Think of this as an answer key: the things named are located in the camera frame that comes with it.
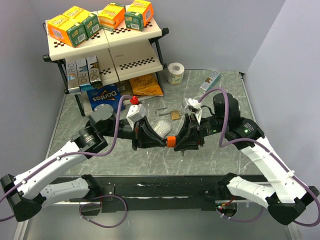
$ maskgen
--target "blue chip bag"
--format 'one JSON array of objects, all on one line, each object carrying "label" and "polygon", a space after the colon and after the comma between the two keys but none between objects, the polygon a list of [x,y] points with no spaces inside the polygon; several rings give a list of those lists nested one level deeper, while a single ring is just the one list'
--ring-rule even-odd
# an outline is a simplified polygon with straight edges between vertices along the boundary
[{"label": "blue chip bag", "polygon": [[[114,112],[117,112],[121,95],[114,84],[93,88],[88,90],[87,94],[92,110],[100,104],[109,104],[113,107]],[[125,109],[125,105],[122,103],[121,110],[123,109]]]}]

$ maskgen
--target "checkered pattern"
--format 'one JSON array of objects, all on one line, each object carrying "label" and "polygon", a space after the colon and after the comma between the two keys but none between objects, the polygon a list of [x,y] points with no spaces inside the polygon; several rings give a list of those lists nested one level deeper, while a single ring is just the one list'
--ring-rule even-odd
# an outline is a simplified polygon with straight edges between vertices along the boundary
[{"label": "checkered pattern", "polygon": [[110,68],[103,69],[102,72],[100,72],[100,74],[104,74],[104,75],[107,75],[107,74],[110,74],[110,73],[111,73]]},{"label": "checkered pattern", "polygon": [[137,66],[142,66],[142,65],[146,65],[146,64],[150,64],[150,63],[154,63],[156,60],[154,60],[153,57],[151,58],[147,58],[141,61],[134,61],[134,62],[130,62],[130,63],[125,63],[123,65],[119,65],[121,70],[124,69],[132,69],[133,67],[137,67]]},{"label": "checkered pattern", "polygon": [[93,35],[93,36],[91,37],[92,40],[93,40],[93,39],[99,39],[99,38],[101,38],[99,32],[97,32],[95,35]]},{"label": "checkered pattern", "polygon": [[122,28],[116,28],[116,29],[113,30],[113,32],[111,33],[111,35],[113,35],[113,34],[125,33],[125,32],[131,32],[131,29],[129,29],[129,28],[124,28],[124,27],[122,27]]},{"label": "checkered pattern", "polygon": [[55,48],[57,48],[57,47],[63,47],[64,45],[65,45],[65,43],[64,42],[62,42],[62,41],[55,41],[54,43],[54,47]]},{"label": "checkered pattern", "polygon": [[148,21],[148,23],[144,26],[144,28],[146,29],[147,27],[152,27],[152,24],[150,21]]}]

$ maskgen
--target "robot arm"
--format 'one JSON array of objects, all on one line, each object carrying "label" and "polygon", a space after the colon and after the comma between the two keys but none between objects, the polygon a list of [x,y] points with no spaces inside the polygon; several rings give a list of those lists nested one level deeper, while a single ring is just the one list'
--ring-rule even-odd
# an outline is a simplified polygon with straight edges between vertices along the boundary
[{"label": "robot arm", "polygon": [[[272,150],[259,126],[253,120],[241,117],[238,101],[229,93],[227,96],[229,116],[224,137],[229,141],[254,140]],[[205,137],[222,132],[225,117],[222,94],[217,94],[213,98],[215,114],[206,118],[201,118],[201,104],[197,100],[185,98],[182,106],[184,110],[190,110],[191,113],[185,114],[183,126],[176,136],[164,139],[157,135],[148,123],[145,108],[142,104],[138,104],[132,105],[127,119],[119,122],[117,137],[131,140],[134,150],[167,146],[172,147],[174,151],[185,151],[198,150],[199,146],[204,145]],[[16,177],[8,174],[0,180],[4,192],[17,186],[6,198],[18,222],[25,221],[42,208],[63,200],[74,198],[91,200],[99,196],[99,185],[91,175],[84,175],[74,181],[60,184],[51,184],[51,182],[69,168],[91,157],[85,154],[59,156],[76,152],[94,154],[100,152],[108,145],[104,136],[115,135],[116,122],[112,107],[99,105],[89,116],[87,126],[73,136],[57,153],[25,173]],[[272,154],[278,156],[273,150],[266,152],[250,141],[238,141],[233,144],[256,164],[271,186],[252,183],[233,173],[228,173],[219,181],[224,197],[233,195],[251,200],[267,208],[269,213],[284,225],[294,221],[314,200],[292,178],[294,172],[287,173],[283,161],[281,160],[279,164],[272,157]],[[319,195],[315,187],[309,187],[309,189],[316,196]]]}]

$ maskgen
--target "white shelf board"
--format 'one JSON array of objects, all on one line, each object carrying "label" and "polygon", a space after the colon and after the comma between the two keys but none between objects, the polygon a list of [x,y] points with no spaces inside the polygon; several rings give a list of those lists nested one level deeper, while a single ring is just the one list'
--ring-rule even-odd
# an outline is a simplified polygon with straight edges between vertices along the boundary
[{"label": "white shelf board", "polygon": [[111,47],[109,50],[120,81],[163,69],[148,40]]},{"label": "white shelf board", "polygon": [[78,47],[69,46],[47,34],[48,46],[49,46],[49,56],[52,61],[65,59],[80,54],[88,54],[96,50],[107,49],[109,43],[105,34],[105,30],[101,29],[94,36],[90,37],[88,40],[80,44]]},{"label": "white shelf board", "polygon": [[110,48],[162,36],[162,30],[159,28],[153,17],[142,31],[127,28],[125,20],[123,20],[115,30],[108,31],[104,29],[104,32]]},{"label": "white shelf board", "polygon": [[90,114],[92,114],[94,111],[92,111],[92,107],[90,104],[90,100],[88,97],[87,92],[83,92],[81,93],[81,102],[82,102],[82,106],[83,106],[83,110],[84,110],[84,115],[89,116]]},{"label": "white shelf board", "polygon": [[102,84],[109,85],[119,82],[115,66],[112,62],[109,50],[107,48],[102,50],[91,51],[89,53],[83,53],[76,56],[66,57],[65,61],[75,62],[77,59],[83,59],[94,55],[96,55],[96,58],[98,59]]}]

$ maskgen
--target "chip bag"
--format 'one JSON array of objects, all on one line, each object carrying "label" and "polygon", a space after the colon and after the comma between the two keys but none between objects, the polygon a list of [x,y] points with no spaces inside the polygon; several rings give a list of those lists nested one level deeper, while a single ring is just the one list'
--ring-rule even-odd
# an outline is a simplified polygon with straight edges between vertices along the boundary
[{"label": "chip bag", "polygon": [[131,78],[130,85],[132,87],[132,91],[134,95],[140,96],[150,96],[150,95],[157,95],[163,96],[164,93],[162,92],[157,79],[152,74],[147,74],[143,76],[138,76]]}]

